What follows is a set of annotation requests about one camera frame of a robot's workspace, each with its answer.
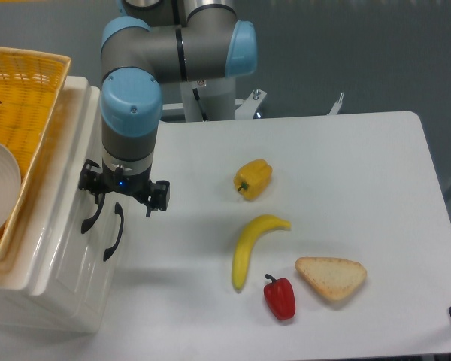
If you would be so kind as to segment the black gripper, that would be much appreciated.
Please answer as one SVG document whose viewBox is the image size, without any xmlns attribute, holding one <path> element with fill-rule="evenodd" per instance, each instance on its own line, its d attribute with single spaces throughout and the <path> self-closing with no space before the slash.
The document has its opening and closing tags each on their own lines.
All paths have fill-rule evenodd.
<svg viewBox="0 0 451 361">
<path fill-rule="evenodd" d="M 150 180 L 151 167 L 140 174 L 117 175 L 107 166 L 101 173 L 100 165 L 87 159 L 80 171 L 78 189 L 89 192 L 99 203 L 101 194 L 115 192 L 131 196 L 146 207 L 145 217 L 150 217 L 153 211 L 166 211 L 170 199 L 170 182 L 168 180 Z"/>
</svg>

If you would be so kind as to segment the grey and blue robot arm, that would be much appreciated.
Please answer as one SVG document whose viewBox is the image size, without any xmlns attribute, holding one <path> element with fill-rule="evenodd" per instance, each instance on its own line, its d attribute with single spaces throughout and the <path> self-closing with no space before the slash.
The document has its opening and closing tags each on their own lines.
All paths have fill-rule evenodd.
<svg viewBox="0 0 451 361">
<path fill-rule="evenodd" d="M 150 178 L 164 83 L 234 78 L 257 66 L 256 32 L 231 1 L 121 1 L 101 41 L 101 162 L 85 161 L 79 188 L 164 211 L 170 184 Z"/>
</svg>

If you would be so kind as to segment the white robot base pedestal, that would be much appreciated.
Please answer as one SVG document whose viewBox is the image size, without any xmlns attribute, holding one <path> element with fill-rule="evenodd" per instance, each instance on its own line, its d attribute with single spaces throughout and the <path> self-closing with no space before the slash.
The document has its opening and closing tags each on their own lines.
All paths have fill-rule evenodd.
<svg viewBox="0 0 451 361">
<path fill-rule="evenodd" d="M 238 98 L 234 78 L 186 82 L 179 89 L 181 101 L 163 105 L 162 120 L 167 123 L 259 119 L 268 95 L 255 88 L 247 97 Z"/>
</svg>

